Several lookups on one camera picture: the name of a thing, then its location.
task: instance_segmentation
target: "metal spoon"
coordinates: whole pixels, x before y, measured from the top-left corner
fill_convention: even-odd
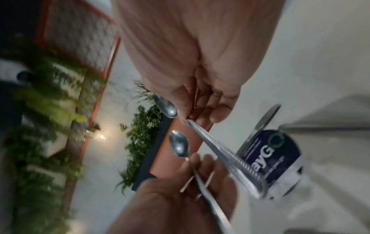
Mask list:
[[[177,117],[176,107],[161,96],[154,96],[158,109],[167,117]],[[263,199],[267,195],[268,186],[266,180],[260,176],[250,165],[226,148],[207,131],[195,123],[187,120],[187,123],[202,138],[208,147],[216,154],[231,175],[255,198]]]
[[[217,225],[223,234],[234,233],[230,222],[227,220],[224,212],[217,204],[216,200],[213,198],[212,194],[205,187],[199,173],[195,169],[194,165],[190,162],[189,159],[189,141],[184,134],[179,131],[172,131],[169,135],[169,141],[171,145],[172,152],[179,157],[185,157],[189,161],[195,180],[197,182],[200,193],[203,195],[206,203],[209,205],[213,216],[216,219]]]

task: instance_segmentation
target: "can label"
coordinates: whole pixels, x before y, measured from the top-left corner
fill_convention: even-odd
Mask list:
[[[276,130],[259,133],[242,157],[266,179],[268,199],[288,194],[301,179],[303,159],[299,148],[288,135]]]

